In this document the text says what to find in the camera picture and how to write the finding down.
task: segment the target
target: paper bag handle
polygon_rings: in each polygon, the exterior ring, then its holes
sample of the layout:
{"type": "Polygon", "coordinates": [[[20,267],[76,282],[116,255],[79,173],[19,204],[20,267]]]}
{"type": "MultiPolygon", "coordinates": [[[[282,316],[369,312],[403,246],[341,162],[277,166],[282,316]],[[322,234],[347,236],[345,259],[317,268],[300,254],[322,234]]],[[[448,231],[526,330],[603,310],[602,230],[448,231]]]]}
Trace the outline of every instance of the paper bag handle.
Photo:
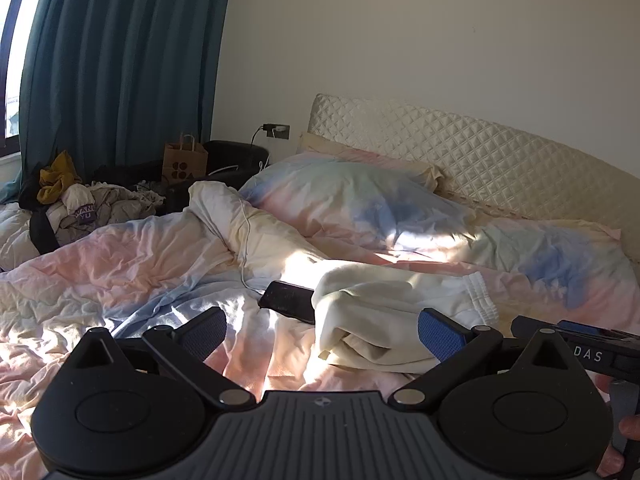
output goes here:
{"type": "Polygon", "coordinates": [[[191,134],[187,134],[187,135],[180,134],[180,149],[182,149],[182,144],[184,142],[184,139],[186,139],[187,137],[191,137],[191,151],[195,152],[196,151],[196,138],[194,136],[192,136],[191,134]]]}

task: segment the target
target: smartphone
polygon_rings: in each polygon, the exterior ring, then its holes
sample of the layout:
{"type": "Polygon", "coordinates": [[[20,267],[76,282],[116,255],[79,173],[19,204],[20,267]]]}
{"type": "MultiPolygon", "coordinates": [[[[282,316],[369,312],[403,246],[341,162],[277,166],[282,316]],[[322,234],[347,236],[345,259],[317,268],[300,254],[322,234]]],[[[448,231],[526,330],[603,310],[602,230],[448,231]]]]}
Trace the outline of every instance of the smartphone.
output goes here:
{"type": "Polygon", "coordinates": [[[271,282],[258,300],[260,308],[268,308],[286,317],[309,325],[316,324],[316,313],[311,305],[313,289],[285,282],[271,282]]]}

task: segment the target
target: brown paper bag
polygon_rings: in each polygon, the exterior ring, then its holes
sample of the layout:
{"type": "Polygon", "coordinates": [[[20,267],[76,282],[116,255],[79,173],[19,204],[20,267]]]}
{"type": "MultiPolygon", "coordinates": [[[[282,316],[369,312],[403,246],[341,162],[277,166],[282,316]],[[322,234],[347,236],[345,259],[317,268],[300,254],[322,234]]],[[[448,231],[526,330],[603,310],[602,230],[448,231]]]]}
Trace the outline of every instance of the brown paper bag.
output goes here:
{"type": "Polygon", "coordinates": [[[164,145],[162,176],[169,184],[187,179],[202,178],[207,174],[207,157],[204,146],[196,142],[192,135],[180,134],[180,142],[167,142],[164,145]]]}

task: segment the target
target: window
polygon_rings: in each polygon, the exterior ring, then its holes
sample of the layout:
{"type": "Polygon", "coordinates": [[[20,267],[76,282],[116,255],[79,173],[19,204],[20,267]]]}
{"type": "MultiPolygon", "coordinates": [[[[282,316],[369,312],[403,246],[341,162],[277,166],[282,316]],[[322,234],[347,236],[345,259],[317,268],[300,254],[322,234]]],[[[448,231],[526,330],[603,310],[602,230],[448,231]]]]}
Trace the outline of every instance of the window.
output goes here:
{"type": "Polygon", "coordinates": [[[0,92],[0,96],[4,98],[4,146],[2,146],[2,134],[0,134],[0,156],[20,151],[18,142],[20,80],[31,24],[38,4],[38,0],[13,1],[12,9],[12,0],[0,0],[0,30],[2,31],[2,41],[0,42],[0,84],[2,84],[4,69],[6,68],[6,85],[4,92],[0,92]],[[18,9],[17,16],[15,16],[15,9],[18,9]],[[14,23],[13,37],[9,43],[7,39],[10,36],[10,28],[14,23]]]}

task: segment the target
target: diamond quilted pattern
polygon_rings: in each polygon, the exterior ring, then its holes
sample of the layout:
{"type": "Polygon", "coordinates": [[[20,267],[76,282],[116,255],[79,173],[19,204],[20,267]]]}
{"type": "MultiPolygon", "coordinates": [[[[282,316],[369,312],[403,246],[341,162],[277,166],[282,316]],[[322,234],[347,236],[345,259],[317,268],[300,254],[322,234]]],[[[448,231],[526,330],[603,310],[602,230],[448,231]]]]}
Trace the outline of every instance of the diamond quilted pattern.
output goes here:
{"type": "Polygon", "coordinates": [[[318,94],[309,132],[354,148],[437,165],[442,193],[533,219],[622,229],[640,276],[640,179],[594,156],[498,123],[389,101],[318,94]]]}

